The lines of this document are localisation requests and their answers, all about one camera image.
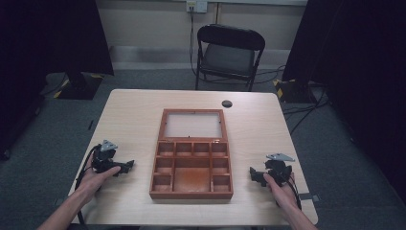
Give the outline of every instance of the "metal bracket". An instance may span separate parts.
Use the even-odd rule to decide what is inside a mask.
[[[116,149],[117,147],[118,146],[116,146],[112,142],[104,140],[104,141],[102,141],[102,144],[101,144],[101,151],[113,150],[113,149]]]
[[[277,161],[293,161],[293,162],[295,161],[295,159],[283,153],[267,154],[266,158]]]

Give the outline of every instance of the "electrical outlet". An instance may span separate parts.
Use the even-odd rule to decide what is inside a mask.
[[[197,12],[207,12],[207,2],[197,1],[196,8]]]
[[[190,12],[193,9],[194,12],[197,12],[196,1],[186,1],[186,12]]]

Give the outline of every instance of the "wall baseboard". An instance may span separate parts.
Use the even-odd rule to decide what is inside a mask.
[[[189,69],[190,50],[187,48],[110,46],[113,68],[121,69]],[[259,69],[277,69],[285,65],[290,50],[265,50]],[[195,68],[197,50],[193,49],[192,63]]]

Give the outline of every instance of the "box lid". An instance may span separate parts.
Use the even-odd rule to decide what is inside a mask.
[[[159,141],[227,142],[222,109],[164,109]]]

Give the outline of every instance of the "gray carpet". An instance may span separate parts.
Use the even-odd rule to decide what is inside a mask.
[[[268,81],[273,76],[259,75],[256,81]],[[62,74],[48,76],[44,92],[56,87],[62,78]],[[104,104],[115,88],[193,90],[194,76],[191,70],[120,70],[115,77],[103,80],[93,101],[55,100],[49,94],[38,116],[11,148],[11,159],[0,162],[0,229],[34,229],[52,214],[55,200],[69,192]],[[246,91],[246,87],[201,81],[200,90]],[[275,89],[268,81],[255,84],[253,91]],[[321,88],[314,88],[317,98],[321,92]],[[282,103],[285,111],[307,106]],[[288,127],[292,129],[304,115],[286,115]],[[292,134],[310,192],[320,198],[315,202],[317,226],[406,229],[405,206],[350,138],[345,121],[329,104],[310,113]],[[89,229],[120,228],[91,225]]]

